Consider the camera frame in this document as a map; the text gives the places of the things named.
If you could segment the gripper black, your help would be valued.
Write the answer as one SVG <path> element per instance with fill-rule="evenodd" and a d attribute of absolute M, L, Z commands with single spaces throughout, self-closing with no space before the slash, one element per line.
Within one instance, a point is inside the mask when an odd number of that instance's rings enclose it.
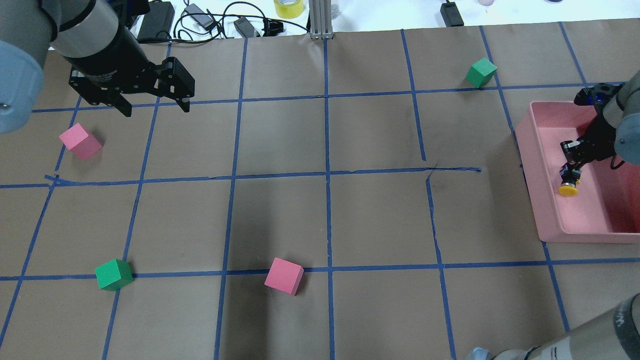
<path fill-rule="evenodd" d="M 582 168 L 593 161 L 617 157 L 614 149 L 616 129 L 603 117 L 595 117 L 576 140 L 560 143 L 566 163 L 558 171 L 562 185 L 578 185 Z"/>
<path fill-rule="evenodd" d="M 195 79 L 177 57 L 152 62 L 143 47 L 127 30 L 118 30 L 110 43 L 86 57 L 68 57 L 69 85 L 90 105 L 107 105 L 131 117 L 129 94 L 150 94 L 174 100 L 183 112 L 190 112 Z"/>

